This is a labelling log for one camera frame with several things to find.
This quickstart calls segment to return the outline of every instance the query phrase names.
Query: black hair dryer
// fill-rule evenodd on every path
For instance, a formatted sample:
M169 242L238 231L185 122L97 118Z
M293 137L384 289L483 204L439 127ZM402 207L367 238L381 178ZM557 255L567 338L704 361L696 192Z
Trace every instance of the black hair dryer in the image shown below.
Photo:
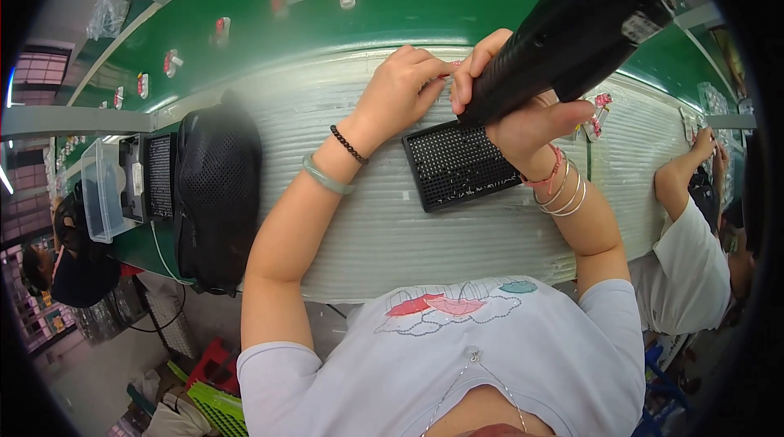
M539 0L474 80L459 121L483 126L554 89L572 101L672 20L674 0Z

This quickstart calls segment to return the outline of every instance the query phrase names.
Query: white cable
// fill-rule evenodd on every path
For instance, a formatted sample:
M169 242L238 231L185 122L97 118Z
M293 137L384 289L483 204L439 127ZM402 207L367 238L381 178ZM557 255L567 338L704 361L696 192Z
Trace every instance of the white cable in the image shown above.
M172 274L172 271L169 270L169 266L166 265L166 261L163 259L163 254L161 253L161 246L158 245L158 235L155 234L155 221L150 221L150 227L152 228L152 237L155 240L155 249L158 250L158 256L161 258L161 263L166 271L169 273L172 279L177 281L180 284L184 285L192 285L193 283L187 283L184 280L180 280L176 275Z

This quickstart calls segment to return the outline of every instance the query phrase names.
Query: silver bangle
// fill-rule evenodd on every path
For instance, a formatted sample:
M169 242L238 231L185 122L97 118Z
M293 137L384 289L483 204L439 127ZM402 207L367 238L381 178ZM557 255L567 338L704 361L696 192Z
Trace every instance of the silver bangle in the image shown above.
M586 186L586 182L584 180L582 180L582 182L583 182L583 197L580 199L580 202L577 203L577 207L574 207L572 210L570 210L567 213L563 213L563 214L553 214L553 213L550 213L551 215L553 215L555 217L566 217L566 216L569 216L570 214L574 214L575 212L577 212L577 209L579 209L581 206L583 206L583 201L585 201L585 199L586 199L586 189L587 189L587 186Z
M540 207L550 206L555 201L555 199L558 198L558 196L561 195L561 192L563 191L564 186L566 185L566 179L569 178L569 160L568 160L568 158L566 160L566 173L563 176L564 176L563 177L564 180L563 180L563 182L561 182L561 187L558 188L558 192L555 192L555 195L553 196L553 198L551 198L547 202L541 203L540 201L536 200L536 191L534 191L534 202L536 203L537 206L540 206Z
M544 212L546 214L557 214L557 213L560 213L560 212L566 210L569 206L572 205L572 203L575 201L575 198L577 198L577 194L578 194L578 192L580 192L580 182L582 181L582 179L583 179L583 177L580 176L580 172L579 172L579 170L577 170L577 187L575 187L575 193L572 196L572 198L569 199L569 202L565 203L563 205L563 207L561 207L560 209L556 209L556 210L548 210L548 209L545 209L544 207L541 207L541 206L539 206L539 208L542 210L542 212Z
M305 155L302 157L302 167L308 174L313 177L318 183L323 185L325 188L328 188L332 192L345 196L346 194L350 194L354 191L353 185L346 185L341 184L337 180L334 180L330 177L327 177L324 172L316 168L316 165L313 163L313 155Z

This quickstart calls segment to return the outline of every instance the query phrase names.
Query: green workbench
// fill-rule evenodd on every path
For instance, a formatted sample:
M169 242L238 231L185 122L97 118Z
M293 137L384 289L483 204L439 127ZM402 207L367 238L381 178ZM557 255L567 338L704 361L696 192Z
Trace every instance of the green workbench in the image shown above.
M233 79L265 62L326 47L392 47L408 40L472 46L499 27L515 29L537 1L357 0L353 9L345 11L338 0L305 0L290 7L286 20L278 20L270 0L172 0L113 51L73 104L97 107L103 100L112 102L114 89L122 85L123 109L145 111L163 100L183 98ZM678 1L679 11L685 10ZM149 0L139 2L139 7L146 6ZM209 41L221 17L231 18L230 41L223 48ZM171 49L177 49L184 65L168 79L163 62ZM697 85L705 81L734 100L711 63L674 25L644 43L622 70L695 107L701 107ZM140 72L150 74L146 100L136 95ZM78 153L69 158L67 163L73 163ZM158 236L173 269L168 223L158 227ZM165 272L149 225L118 236L113 246L122 260Z

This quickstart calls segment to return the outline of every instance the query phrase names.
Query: label sticker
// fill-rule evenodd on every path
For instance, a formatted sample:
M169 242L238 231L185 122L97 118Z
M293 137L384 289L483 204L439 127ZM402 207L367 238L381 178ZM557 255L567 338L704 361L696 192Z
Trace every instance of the label sticker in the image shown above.
M653 23L642 11L634 12L621 25L621 33L635 44L642 44L661 30L662 28Z
M133 195L141 196L144 192L144 177L143 168L141 163L133 163L131 165L131 174L133 175Z

